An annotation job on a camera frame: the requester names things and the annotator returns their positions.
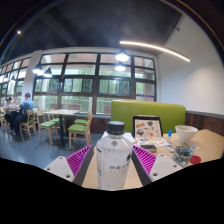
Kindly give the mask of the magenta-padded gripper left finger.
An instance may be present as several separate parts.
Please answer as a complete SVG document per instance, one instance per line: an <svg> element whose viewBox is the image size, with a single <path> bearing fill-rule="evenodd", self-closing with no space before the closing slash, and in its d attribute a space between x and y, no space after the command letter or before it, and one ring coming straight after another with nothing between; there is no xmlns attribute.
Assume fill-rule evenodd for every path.
<svg viewBox="0 0 224 224"><path fill-rule="evenodd" d="M78 186L96 186L97 171L93 145L86 146L68 157L58 156L44 168Z"/></svg>

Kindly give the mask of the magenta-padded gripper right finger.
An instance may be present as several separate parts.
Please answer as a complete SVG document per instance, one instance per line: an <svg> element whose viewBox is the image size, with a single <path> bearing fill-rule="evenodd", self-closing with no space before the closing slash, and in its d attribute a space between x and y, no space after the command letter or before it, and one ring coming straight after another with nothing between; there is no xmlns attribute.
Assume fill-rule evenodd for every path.
<svg viewBox="0 0 224 224"><path fill-rule="evenodd" d="M165 154L155 155L138 146L133 146L132 161L143 186L182 169Z"/></svg>

